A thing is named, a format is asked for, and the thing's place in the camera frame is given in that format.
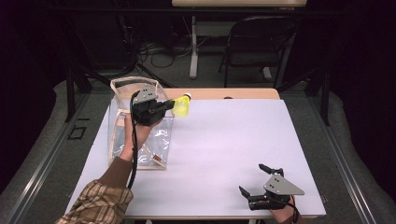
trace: transparent zipper pouch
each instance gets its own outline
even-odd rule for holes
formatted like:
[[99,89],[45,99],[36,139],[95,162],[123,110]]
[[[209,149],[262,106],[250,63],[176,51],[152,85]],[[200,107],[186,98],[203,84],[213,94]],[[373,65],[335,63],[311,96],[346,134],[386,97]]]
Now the transparent zipper pouch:
[[[108,164],[119,156],[124,148],[125,115],[131,113],[131,99],[138,91],[149,91],[156,95],[157,102],[166,102],[168,97],[157,80],[145,77],[122,77],[113,79],[110,87],[114,91],[108,113]],[[146,143],[138,149],[138,170],[163,170],[168,161],[174,114],[166,110],[162,121],[156,125]]]

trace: gray carpet floor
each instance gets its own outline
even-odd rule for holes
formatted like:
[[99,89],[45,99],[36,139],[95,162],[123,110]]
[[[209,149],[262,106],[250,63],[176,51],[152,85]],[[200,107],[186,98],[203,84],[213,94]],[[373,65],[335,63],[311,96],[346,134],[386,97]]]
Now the gray carpet floor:
[[[213,46],[201,46],[198,66],[198,78],[190,79],[190,57],[172,58],[166,55],[148,56],[144,65],[158,77],[180,88],[222,87],[223,74],[218,73],[221,54],[213,52]],[[131,76],[150,77],[135,69]],[[230,87],[262,88],[272,87],[272,83],[262,83],[262,74],[257,69],[233,70]],[[58,98],[47,126],[37,139],[31,153],[17,172],[7,189],[0,195],[0,223],[7,223],[10,216],[22,214],[17,223],[52,223],[60,217],[70,201],[74,186],[84,166],[92,142],[105,114],[106,107],[112,97],[109,87],[92,79],[93,92],[87,97],[79,94],[78,99],[86,99],[76,120],[69,125],[75,132],[64,133],[65,138],[59,145],[59,153],[50,171],[43,176],[44,182],[39,186],[37,194],[32,196],[25,207],[16,210],[21,201],[21,195],[35,175],[42,159],[53,148],[55,140],[62,133],[66,116],[65,84],[55,88]],[[312,175],[318,186],[319,193],[325,198],[324,206],[327,216],[318,217],[309,223],[364,223],[354,204],[346,183],[340,175],[332,155],[332,143],[323,131],[322,122],[316,116],[316,98],[306,98],[302,90],[304,83],[282,92],[281,98],[286,102],[291,119],[300,139]],[[362,195],[370,207],[376,223],[396,223],[396,206],[393,200],[374,182],[373,177],[357,156],[351,142],[347,122],[342,108],[342,102],[331,94],[330,123],[334,137],[342,149],[347,164],[355,176]],[[80,139],[77,130],[85,130]]]

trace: chair backrest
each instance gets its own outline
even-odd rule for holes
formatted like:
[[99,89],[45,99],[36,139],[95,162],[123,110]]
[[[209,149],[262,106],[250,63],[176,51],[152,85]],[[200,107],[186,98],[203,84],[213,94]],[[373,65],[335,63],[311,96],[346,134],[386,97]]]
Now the chair backrest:
[[253,16],[238,21],[230,31],[230,36],[291,36],[296,30],[296,22],[290,17]]

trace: black chair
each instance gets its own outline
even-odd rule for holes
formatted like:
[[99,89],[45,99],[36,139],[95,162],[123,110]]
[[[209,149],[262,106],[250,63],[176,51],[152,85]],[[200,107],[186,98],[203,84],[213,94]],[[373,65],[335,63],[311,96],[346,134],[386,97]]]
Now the black chair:
[[285,43],[294,35],[296,21],[289,17],[248,17],[232,28],[221,60],[225,64],[224,88],[227,87],[231,67],[277,67],[276,86],[280,65],[285,55]]

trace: yellow-green object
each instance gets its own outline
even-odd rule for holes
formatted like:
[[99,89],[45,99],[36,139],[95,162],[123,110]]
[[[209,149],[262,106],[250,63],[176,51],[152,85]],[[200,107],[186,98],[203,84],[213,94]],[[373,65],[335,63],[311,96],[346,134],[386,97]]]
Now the yellow-green object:
[[190,105],[191,95],[189,93],[185,93],[183,96],[176,98],[175,105],[172,109],[174,115],[178,117],[186,117],[189,114],[189,105]]

